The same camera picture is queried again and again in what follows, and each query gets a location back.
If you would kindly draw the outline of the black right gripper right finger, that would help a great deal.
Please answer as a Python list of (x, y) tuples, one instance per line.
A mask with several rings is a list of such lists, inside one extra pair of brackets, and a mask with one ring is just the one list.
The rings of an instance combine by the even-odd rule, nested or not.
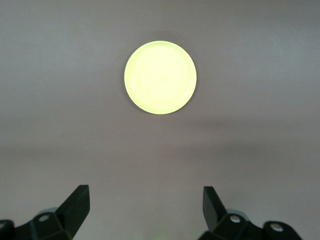
[(201, 240), (300, 240), (288, 224), (267, 221), (263, 227), (254, 225), (241, 214), (229, 213), (212, 186), (203, 188), (202, 212), (208, 230)]

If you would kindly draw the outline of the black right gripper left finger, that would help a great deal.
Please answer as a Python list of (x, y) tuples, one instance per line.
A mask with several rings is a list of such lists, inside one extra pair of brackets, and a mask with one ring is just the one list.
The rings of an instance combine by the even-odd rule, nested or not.
[(79, 185), (58, 207), (42, 211), (27, 223), (15, 226), (0, 221), (2, 240), (72, 240), (90, 212), (88, 185)]

